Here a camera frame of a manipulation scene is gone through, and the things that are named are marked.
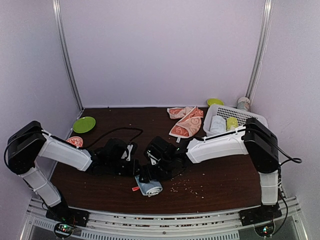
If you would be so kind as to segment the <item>blue polka dot towel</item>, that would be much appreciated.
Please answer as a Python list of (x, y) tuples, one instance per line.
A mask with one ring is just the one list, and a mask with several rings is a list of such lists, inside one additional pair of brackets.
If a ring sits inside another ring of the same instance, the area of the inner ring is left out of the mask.
[(148, 183), (139, 181), (139, 175), (134, 177), (137, 183), (137, 189), (140, 190), (143, 196), (152, 197), (163, 191), (162, 184), (157, 180), (150, 180)]

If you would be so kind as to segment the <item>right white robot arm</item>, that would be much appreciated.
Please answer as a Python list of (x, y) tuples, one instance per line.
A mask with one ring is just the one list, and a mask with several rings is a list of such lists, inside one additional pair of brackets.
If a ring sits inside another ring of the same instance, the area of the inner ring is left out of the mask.
[(259, 220), (268, 220), (278, 203), (280, 163), (277, 137), (259, 120), (248, 118), (234, 130), (207, 137), (194, 137), (172, 144), (156, 136), (145, 149), (150, 161), (136, 177), (139, 183), (164, 181), (173, 177), (178, 166), (186, 167), (217, 158), (248, 155), (259, 174), (261, 204), (256, 210)]

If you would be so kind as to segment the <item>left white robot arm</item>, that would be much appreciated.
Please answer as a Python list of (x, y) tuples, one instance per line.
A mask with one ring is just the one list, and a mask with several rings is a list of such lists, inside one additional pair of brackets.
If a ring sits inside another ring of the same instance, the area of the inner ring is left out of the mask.
[(139, 174), (140, 164), (133, 158), (137, 145), (111, 138), (96, 150), (77, 147), (44, 130), (38, 121), (31, 121), (13, 134), (4, 150), (7, 168), (20, 176), (61, 222), (72, 218), (72, 211), (63, 196), (39, 169), (36, 159), (43, 157), (71, 166), (90, 175), (132, 177)]

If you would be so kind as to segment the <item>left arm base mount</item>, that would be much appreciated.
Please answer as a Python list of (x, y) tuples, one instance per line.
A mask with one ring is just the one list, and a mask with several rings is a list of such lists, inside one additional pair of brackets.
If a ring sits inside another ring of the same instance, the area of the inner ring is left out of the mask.
[(56, 221), (53, 233), (58, 239), (65, 240), (79, 227), (87, 226), (90, 213), (86, 210), (71, 208), (64, 201), (53, 207), (43, 202), (42, 206), (46, 207), (45, 217)]

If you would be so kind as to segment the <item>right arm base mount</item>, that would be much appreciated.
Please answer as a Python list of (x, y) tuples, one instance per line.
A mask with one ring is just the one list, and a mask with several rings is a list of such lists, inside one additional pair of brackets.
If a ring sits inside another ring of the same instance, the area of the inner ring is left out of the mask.
[(282, 216), (279, 202), (272, 205), (261, 203), (260, 206), (239, 211), (242, 226), (253, 225), (259, 237), (270, 238), (276, 232), (275, 219)]

